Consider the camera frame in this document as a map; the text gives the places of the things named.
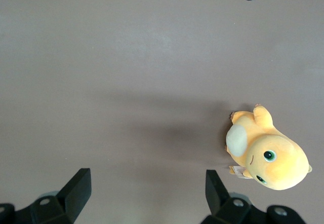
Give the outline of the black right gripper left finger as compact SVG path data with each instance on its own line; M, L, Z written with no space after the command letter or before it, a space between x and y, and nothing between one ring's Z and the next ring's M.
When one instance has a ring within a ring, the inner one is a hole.
M91 170L81 168L55 195L15 212L14 223L74 223L91 196Z

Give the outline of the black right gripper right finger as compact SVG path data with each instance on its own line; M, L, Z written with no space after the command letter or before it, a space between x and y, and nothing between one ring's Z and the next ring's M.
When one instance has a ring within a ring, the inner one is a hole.
M205 196L211 214L202 223L268 223L265 212L230 196L216 170L206 171Z

